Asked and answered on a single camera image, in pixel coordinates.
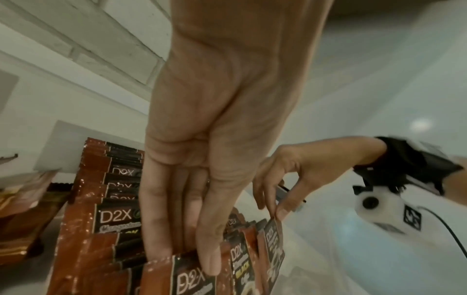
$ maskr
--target white table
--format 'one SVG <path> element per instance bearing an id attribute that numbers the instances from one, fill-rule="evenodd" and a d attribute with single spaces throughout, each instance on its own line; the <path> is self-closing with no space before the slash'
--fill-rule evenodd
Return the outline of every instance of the white table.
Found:
<path id="1" fill-rule="evenodd" d="M 261 220 L 268 218 L 268 213 L 259 211 L 253 198 L 243 192 L 238 199 L 236 207 L 242 212 L 247 220 Z M 4 267 L 0 269 L 0 294 L 2 295 L 35 295 L 43 294 L 47 281 L 47 276 L 54 258 L 54 248 L 60 228 L 61 216 L 58 215 L 46 228 L 42 235 L 45 244 L 45 252 L 36 258 L 24 261 L 23 263 Z M 315 251 L 293 230 L 284 226 L 284 251 L 286 258 L 281 267 L 281 276 L 276 283 L 273 295 L 282 295 L 282 287 L 287 284 L 287 277 L 293 270 L 303 269 L 309 274 L 315 274 L 321 281 L 334 279 L 329 261 L 320 253 Z M 347 285 L 352 295 L 368 295 L 361 287 L 347 276 L 341 278 L 342 284 Z M 308 292 L 310 295 L 327 295 L 326 293 Z"/>

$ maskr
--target wall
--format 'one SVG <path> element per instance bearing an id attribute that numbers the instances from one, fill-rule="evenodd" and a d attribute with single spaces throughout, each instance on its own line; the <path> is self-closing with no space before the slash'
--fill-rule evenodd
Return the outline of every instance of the wall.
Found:
<path id="1" fill-rule="evenodd" d="M 60 122 L 76 125 L 78 130 L 87 128 L 90 135 L 102 132 L 117 141 L 144 141 L 147 116 L 141 112 L 1 52 L 0 70 L 18 77 L 0 113 L 0 155 L 19 154 L 18 159 L 0 167 L 0 175 L 31 171 L 44 148 L 50 146 L 49 137 Z M 63 166 L 79 157 L 67 154 L 66 145 L 62 147 L 55 150 L 55 156 L 61 157 Z"/>
<path id="2" fill-rule="evenodd" d="M 467 156 L 467 3 L 444 1 L 397 15 L 330 23 L 297 110 L 276 145 L 348 135 L 399 135 Z M 291 187 L 296 175 L 286 177 Z M 308 197 L 287 220 L 305 239 L 313 210 L 335 214 L 349 275 L 371 294 L 461 294 L 467 260 L 451 247 L 394 241 L 360 220 L 348 173 Z M 431 208 L 467 245 L 467 209 L 417 189 L 404 198 Z"/>

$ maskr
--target forearm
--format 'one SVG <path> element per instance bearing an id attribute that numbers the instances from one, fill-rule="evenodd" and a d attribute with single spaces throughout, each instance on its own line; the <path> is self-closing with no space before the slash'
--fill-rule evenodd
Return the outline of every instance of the forearm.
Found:
<path id="1" fill-rule="evenodd" d="M 463 170 L 451 174 L 444 180 L 446 198 L 458 204 L 467 206 L 467 158 L 455 157 Z"/>

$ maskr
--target hand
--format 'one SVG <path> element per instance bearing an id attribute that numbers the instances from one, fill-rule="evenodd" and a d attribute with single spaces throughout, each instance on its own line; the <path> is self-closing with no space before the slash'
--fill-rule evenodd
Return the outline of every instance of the hand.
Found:
<path id="1" fill-rule="evenodd" d="M 339 178 L 355 165 L 371 164 L 386 152 L 375 138 L 347 137 L 280 146 L 260 165 L 253 180 L 253 195 L 259 209 L 284 220 L 313 191 Z M 299 179 L 276 208 L 276 187 L 285 174 Z"/>
<path id="2" fill-rule="evenodd" d="M 331 2 L 172 0 L 140 188 L 148 259 L 196 248 L 219 273 L 229 213 L 298 101 Z"/>

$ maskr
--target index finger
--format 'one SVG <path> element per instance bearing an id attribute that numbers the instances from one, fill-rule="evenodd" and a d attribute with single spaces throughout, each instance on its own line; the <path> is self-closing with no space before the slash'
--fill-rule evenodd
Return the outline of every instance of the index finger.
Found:
<path id="1" fill-rule="evenodd" d="M 144 159 L 139 191 L 144 250 L 148 260 L 172 255 L 168 216 L 167 186 L 173 168 L 152 159 Z"/>

